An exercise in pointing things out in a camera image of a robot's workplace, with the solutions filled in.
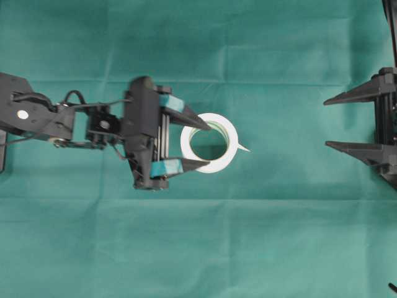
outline green fabric backdrop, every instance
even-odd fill
[[[0,71],[54,102],[150,75],[252,151],[144,192],[111,148],[9,147],[0,296],[394,297],[397,194],[324,146],[370,141],[373,105],[322,105],[392,58],[380,0],[0,0]]]

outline tape end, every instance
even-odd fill
[[[244,150],[244,151],[251,152],[250,149],[247,149],[246,147],[242,146],[241,144],[238,144],[237,147],[238,147],[239,149]]]

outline roll of tape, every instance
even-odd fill
[[[234,156],[236,155],[237,149],[242,149],[245,151],[249,151],[244,146],[238,143],[238,135],[233,124],[226,119],[225,117],[213,114],[213,113],[204,113],[198,115],[201,119],[203,119],[212,129],[219,131],[222,136],[226,140],[227,149],[225,154],[219,157],[216,160],[204,160],[203,158],[198,157],[192,150],[190,146],[190,141],[195,133],[199,131],[199,129],[195,129],[192,127],[185,126],[182,130],[181,134],[181,150],[184,158],[188,158],[190,160],[202,160],[209,161],[210,163],[206,166],[202,166],[198,168],[196,171],[202,173],[216,173],[224,168],[226,168]]]

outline tape roll hole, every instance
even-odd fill
[[[193,129],[189,135],[192,151],[202,160],[217,160],[225,155],[229,148],[229,136],[226,129],[214,121],[206,121],[212,130]]]

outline cable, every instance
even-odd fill
[[[395,293],[397,293],[397,287],[394,284],[392,284],[391,282],[389,282],[389,288],[391,290],[393,290]]]
[[[43,127],[40,128],[37,133],[35,133],[35,134],[33,134],[33,135],[29,136],[29,137],[19,138],[17,140],[13,140],[13,141],[10,141],[10,142],[4,143],[4,144],[0,144],[0,147],[9,146],[9,145],[12,145],[12,144],[15,144],[15,143],[20,143],[20,142],[24,142],[24,141],[27,141],[27,140],[31,140],[33,138],[37,138],[39,135],[41,135],[43,133],[43,131],[50,124],[60,120],[61,116],[63,116],[65,114],[65,112],[68,111],[69,109],[90,108],[90,107],[100,107],[100,106],[111,106],[111,105],[118,104],[118,103],[121,103],[121,102],[131,102],[131,101],[128,100],[128,99],[122,99],[122,100],[119,100],[119,101],[113,101],[113,102],[108,102],[108,103],[98,102],[97,104],[76,104],[74,106],[67,107],[65,110],[62,110],[59,114],[57,114],[54,118],[52,118],[52,120],[50,120],[47,124],[43,125]]]
[[[135,166],[138,166],[138,163],[136,162],[136,160],[123,156],[120,151],[117,149],[117,147],[115,145],[112,145],[112,147],[114,148],[114,150],[116,151],[117,156],[121,159],[121,160],[128,160],[131,161],[132,163],[134,163]],[[139,176],[143,177],[143,175],[137,170],[137,169],[133,169],[133,171],[138,174]]]
[[[17,94],[12,98],[13,101],[17,101],[17,102],[28,101],[28,100],[32,100],[32,99],[33,99],[33,102],[39,102],[39,103],[44,102],[50,111],[55,111],[55,107],[53,106],[51,100],[48,97],[46,97],[46,95],[41,94],[41,93],[32,92],[32,93],[25,93],[25,94]]]
[[[72,95],[72,94],[77,95],[77,97],[79,98],[80,104],[87,104],[86,101],[84,100],[84,96],[78,90],[70,90],[68,93],[66,93],[65,98],[60,102],[60,104],[66,104],[69,101],[70,95]],[[84,109],[84,111],[88,115],[89,109]]]

